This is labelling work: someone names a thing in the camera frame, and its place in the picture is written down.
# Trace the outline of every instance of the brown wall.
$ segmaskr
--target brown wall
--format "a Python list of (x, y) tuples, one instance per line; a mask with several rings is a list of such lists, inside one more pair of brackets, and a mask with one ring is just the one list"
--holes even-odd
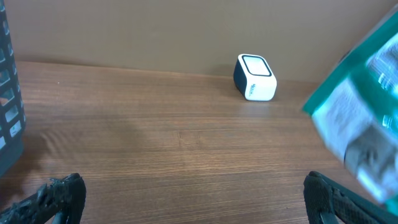
[(17, 59), (231, 75), (241, 53), (278, 79), (324, 79), (392, 0), (6, 0)]

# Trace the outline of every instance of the blurred object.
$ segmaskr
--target blurred object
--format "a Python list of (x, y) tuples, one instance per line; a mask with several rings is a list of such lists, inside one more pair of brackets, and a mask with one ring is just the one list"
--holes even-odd
[(398, 5), (340, 60), (303, 108), (328, 149), (379, 203), (398, 195), (397, 11)]
[(304, 180), (304, 200), (311, 224), (398, 223), (398, 217), (356, 193), (311, 171)]
[(22, 154), (24, 104), (18, 82), (4, 1), (0, 0), (0, 176)]
[(0, 223), (42, 224), (53, 216), (53, 224), (80, 223), (85, 207), (86, 186), (79, 174), (53, 180), (36, 194), (0, 213)]

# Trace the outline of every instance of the wooden table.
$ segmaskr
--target wooden table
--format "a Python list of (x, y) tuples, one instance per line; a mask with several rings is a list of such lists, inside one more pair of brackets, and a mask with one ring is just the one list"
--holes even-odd
[(25, 151), (0, 206), (79, 172), (82, 223), (307, 223), (317, 170), (368, 197), (301, 107), (317, 83), (246, 101), (232, 77), (19, 62)]

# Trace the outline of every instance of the white label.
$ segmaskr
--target white label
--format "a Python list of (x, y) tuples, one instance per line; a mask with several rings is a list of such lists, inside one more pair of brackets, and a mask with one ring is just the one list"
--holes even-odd
[(347, 78), (314, 112), (312, 119), (326, 146), (343, 161), (347, 145), (371, 124), (373, 115)]
[(19, 131), (21, 130), (21, 122), (18, 121), (16, 124), (13, 125), (10, 129), (11, 137), (14, 137)]
[(6, 141), (4, 140), (4, 137), (0, 138), (0, 149), (2, 149), (6, 145)]

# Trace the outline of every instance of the small white box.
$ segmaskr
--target small white box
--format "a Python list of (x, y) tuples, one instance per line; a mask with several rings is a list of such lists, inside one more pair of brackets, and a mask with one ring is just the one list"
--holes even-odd
[(275, 95), (276, 78), (266, 60), (258, 55), (238, 56), (234, 82), (247, 100), (268, 101)]

